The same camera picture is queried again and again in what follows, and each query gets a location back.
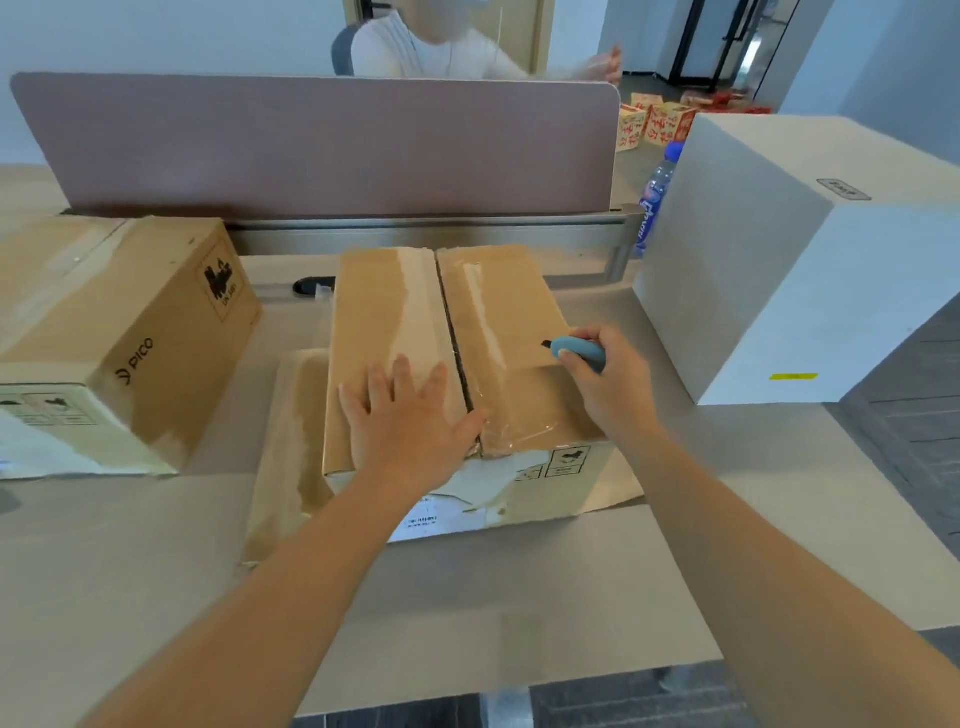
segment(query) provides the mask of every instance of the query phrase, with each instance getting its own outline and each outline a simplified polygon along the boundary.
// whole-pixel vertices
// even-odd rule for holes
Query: black door frame
[[[736,10],[733,11],[730,28],[724,36],[723,52],[720,54],[720,60],[716,64],[713,76],[684,76],[684,65],[686,57],[690,52],[690,46],[693,44],[693,37],[697,33],[697,26],[700,24],[700,16],[704,11],[704,5],[707,0],[693,0],[690,6],[690,15],[686,18],[684,34],[680,39],[680,47],[677,49],[677,57],[673,60],[673,67],[670,69],[670,77],[667,81],[676,86],[705,86],[709,93],[713,93],[720,85],[720,77],[723,75],[723,68],[727,64],[727,58],[733,44],[742,42],[751,31],[752,26],[759,20],[767,0],[739,0]]]

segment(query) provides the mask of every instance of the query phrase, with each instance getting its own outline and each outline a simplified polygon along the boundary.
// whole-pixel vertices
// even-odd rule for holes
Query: desk
[[[545,274],[569,273],[569,255],[539,256]],[[328,307],[290,300],[287,284],[335,274],[337,257],[244,265],[268,312],[188,474],[0,488],[5,725],[73,722],[243,578],[278,354],[329,334]],[[914,629],[960,623],[960,564],[822,406],[696,407],[626,282],[557,298],[571,324],[624,329],[650,360],[666,426],[765,518]],[[388,547],[300,713],[718,657],[635,505]]]

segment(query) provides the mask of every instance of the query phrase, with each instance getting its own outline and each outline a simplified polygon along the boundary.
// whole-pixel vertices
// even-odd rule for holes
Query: gray chair back
[[[330,57],[333,59],[333,72],[338,76],[353,75],[353,37],[357,35],[363,23],[350,23],[333,39]]]

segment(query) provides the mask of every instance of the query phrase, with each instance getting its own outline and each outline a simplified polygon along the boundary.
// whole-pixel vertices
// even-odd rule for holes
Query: right hand
[[[623,449],[638,432],[660,430],[650,366],[620,329],[593,324],[570,335],[598,342],[607,352],[607,366],[600,375],[577,354],[560,352],[561,363],[584,396],[587,414],[607,436]]]

